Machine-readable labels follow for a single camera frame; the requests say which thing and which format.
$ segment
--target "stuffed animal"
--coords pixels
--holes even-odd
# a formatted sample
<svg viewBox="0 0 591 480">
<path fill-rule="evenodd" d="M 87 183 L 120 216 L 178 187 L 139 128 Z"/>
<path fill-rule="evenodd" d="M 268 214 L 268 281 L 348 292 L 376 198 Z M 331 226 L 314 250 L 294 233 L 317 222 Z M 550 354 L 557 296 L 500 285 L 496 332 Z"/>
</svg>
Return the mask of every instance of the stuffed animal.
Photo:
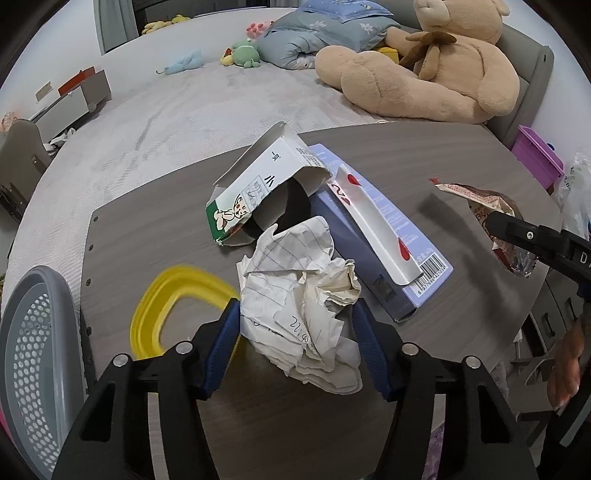
<svg viewBox="0 0 591 480">
<path fill-rule="evenodd" d="M 264 23 L 251 23 L 250 27 L 246 28 L 246 36 L 251 40 L 256 40 L 258 37 L 263 35 L 271 25 L 273 25 L 273 21 L 267 21 Z"/>
<path fill-rule="evenodd" d="M 328 46 L 316 55 L 318 77 L 383 116 L 476 124 L 509 114 L 519 77 L 495 47 L 509 14 L 503 0 L 414 0 L 414 10 L 422 32 L 390 27 L 386 35 L 410 56 L 400 65 L 376 51 Z"/>
<path fill-rule="evenodd" d="M 166 75 L 172 75 L 175 73 L 184 72 L 185 70 L 198 69 L 202 66 L 203 60 L 201 59 L 201 51 L 197 50 L 191 53 L 191 55 L 187 55 L 186 57 L 177 60 L 171 66 L 166 67 L 163 72 L 156 70 L 156 73 L 159 75 L 162 73 L 165 73 Z"/>
<path fill-rule="evenodd" d="M 256 48 L 252 45 L 250 38 L 241 40 L 232 45 L 231 49 L 227 49 L 224 56 L 220 59 L 220 63 L 225 67 L 236 64 L 239 67 L 249 69 L 251 67 L 261 66 L 261 57 Z"/>
<path fill-rule="evenodd" d="M 178 14 L 174 17 L 170 22 L 165 22 L 164 20 L 160 20 L 158 22 L 150 22 L 144 27 L 142 31 L 142 35 L 146 35 L 147 33 L 155 32 L 156 30 L 160 30 L 164 27 L 169 27 L 170 25 L 174 25 L 175 23 L 186 22 L 187 20 L 191 20 L 189 17 L 184 17 L 181 14 Z"/>
</svg>

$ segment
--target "person's hand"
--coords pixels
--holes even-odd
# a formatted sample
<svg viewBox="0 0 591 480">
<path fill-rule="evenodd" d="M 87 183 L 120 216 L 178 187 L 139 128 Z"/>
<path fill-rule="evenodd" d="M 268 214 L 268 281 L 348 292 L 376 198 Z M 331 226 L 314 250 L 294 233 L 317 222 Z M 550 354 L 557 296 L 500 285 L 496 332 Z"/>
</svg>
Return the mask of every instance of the person's hand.
<svg viewBox="0 0 591 480">
<path fill-rule="evenodd" d="M 554 408 L 564 406 L 579 391 L 579 357 L 583 354 L 583 347 L 584 334 L 579 319 L 559 341 L 554 352 L 554 369 L 548 379 L 548 399 Z"/>
</svg>

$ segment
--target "snack wrapper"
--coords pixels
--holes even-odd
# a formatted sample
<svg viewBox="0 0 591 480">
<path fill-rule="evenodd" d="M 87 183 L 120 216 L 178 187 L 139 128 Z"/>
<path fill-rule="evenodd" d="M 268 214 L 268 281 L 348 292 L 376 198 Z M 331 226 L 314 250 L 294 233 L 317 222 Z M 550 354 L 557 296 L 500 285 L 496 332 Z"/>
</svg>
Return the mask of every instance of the snack wrapper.
<svg viewBox="0 0 591 480">
<path fill-rule="evenodd" d="M 451 193 L 468 201 L 468 206 L 476 220 L 480 222 L 480 225 L 492 240 L 492 251 L 507 270 L 519 277 L 529 277 L 531 275 L 537 257 L 527 250 L 492 236 L 486 229 L 486 219 L 494 210 L 523 220 L 513 200 L 502 193 L 481 190 L 469 185 L 439 183 L 437 179 L 431 179 L 431 182 L 442 192 Z"/>
</svg>

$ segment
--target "perforated basket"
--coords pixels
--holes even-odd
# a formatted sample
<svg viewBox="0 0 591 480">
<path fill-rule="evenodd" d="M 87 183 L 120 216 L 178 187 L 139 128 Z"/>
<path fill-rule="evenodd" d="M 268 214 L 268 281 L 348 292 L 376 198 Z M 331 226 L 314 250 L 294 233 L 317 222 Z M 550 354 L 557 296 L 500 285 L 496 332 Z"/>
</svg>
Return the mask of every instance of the perforated basket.
<svg viewBox="0 0 591 480">
<path fill-rule="evenodd" d="M 50 479 L 85 391 L 72 295 L 51 268 L 29 270 L 8 300 L 0 359 L 8 432 L 37 476 Z"/>
</svg>

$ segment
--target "blue box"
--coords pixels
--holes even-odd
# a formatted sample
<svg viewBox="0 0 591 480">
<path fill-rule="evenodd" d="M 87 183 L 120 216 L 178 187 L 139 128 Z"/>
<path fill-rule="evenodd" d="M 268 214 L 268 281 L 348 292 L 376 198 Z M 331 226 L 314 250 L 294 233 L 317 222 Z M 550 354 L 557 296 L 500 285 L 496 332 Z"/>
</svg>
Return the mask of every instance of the blue box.
<svg viewBox="0 0 591 480">
<path fill-rule="evenodd" d="M 345 164 L 324 145 L 310 147 L 334 176 L 339 165 Z M 407 286 L 396 285 L 377 255 L 357 227 L 350 214 L 337 202 L 326 186 L 310 197 L 312 215 L 326 219 L 335 248 L 343 258 L 355 260 L 355 273 L 374 294 L 382 307 L 395 322 L 411 316 L 425 303 L 441 284 L 452 274 L 453 267 L 431 241 L 376 187 L 371 185 L 354 168 L 345 164 L 359 180 L 385 219 L 396 231 L 415 258 L 423 275 Z"/>
</svg>

